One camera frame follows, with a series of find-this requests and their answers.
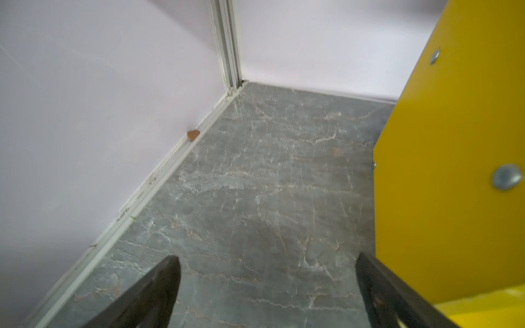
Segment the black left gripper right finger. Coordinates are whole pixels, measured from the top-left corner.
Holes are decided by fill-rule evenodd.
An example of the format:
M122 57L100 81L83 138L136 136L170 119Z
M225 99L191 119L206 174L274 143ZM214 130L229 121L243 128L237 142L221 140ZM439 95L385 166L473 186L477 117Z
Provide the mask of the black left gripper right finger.
M360 253L358 285L372 327L456 327L376 257Z

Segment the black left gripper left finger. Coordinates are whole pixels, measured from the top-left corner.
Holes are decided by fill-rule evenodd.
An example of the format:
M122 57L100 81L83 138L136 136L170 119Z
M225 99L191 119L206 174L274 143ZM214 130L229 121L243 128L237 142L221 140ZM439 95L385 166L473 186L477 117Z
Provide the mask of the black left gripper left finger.
M84 327L167 327L181 280L180 261L167 256Z

